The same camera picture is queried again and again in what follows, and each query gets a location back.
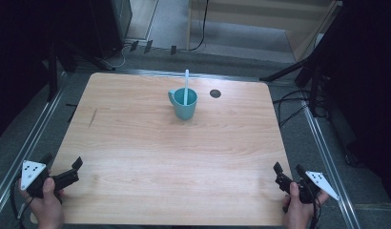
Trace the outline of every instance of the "mug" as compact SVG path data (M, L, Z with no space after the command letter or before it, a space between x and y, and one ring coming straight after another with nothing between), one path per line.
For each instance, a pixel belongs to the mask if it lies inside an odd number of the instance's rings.
M195 113L197 95L194 90L188 89L187 105L184 105L184 90L185 88L170 90L168 96L175 108L175 115L183 120L187 120L192 118Z

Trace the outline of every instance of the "white triangle tag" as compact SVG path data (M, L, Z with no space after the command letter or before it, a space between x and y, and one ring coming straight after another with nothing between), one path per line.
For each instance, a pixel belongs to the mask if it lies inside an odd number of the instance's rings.
M43 172L47 166L45 164L25 160L21 172L21 190L26 190L34 180Z
M305 173L311 180L314 182L321 190L325 191L335 200L340 200L339 195L336 194L335 190L333 190L332 186L330 186L327 179L324 177L323 173L310 172L306 171Z

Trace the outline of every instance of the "table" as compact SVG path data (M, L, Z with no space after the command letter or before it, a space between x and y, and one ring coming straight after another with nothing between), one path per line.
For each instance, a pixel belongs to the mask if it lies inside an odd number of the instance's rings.
M167 95L183 85L91 76L51 168L60 174L83 159L80 180L65 189L66 223L281 225L273 166L291 173L267 85L190 78L198 101L187 121Z

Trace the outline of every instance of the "straw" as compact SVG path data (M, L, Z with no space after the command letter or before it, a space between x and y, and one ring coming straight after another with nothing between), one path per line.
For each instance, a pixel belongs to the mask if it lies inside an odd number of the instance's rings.
M187 105L188 93L189 93L189 70L186 70L186 87L184 88L184 105Z

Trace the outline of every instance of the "human hand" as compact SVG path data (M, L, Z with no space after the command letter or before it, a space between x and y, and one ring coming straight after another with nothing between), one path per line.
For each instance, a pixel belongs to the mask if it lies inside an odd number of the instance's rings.
M61 203L53 194L54 189L55 182L51 177L48 177L43 184L44 197L35 198L30 204L31 211L37 218L38 228L40 229L62 228L62 225L64 224L64 211ZM26 191L20 190L20 194L26 202L31 201L31 197Z
M320 190L317 204L322 205L329 195ZM299 200L299 188L295 182L290 184L290 195L283 201L284 207L288 206L288 212L283 218L283 224L288 229L305 229L309 219L314 215L314 205L303 204Z

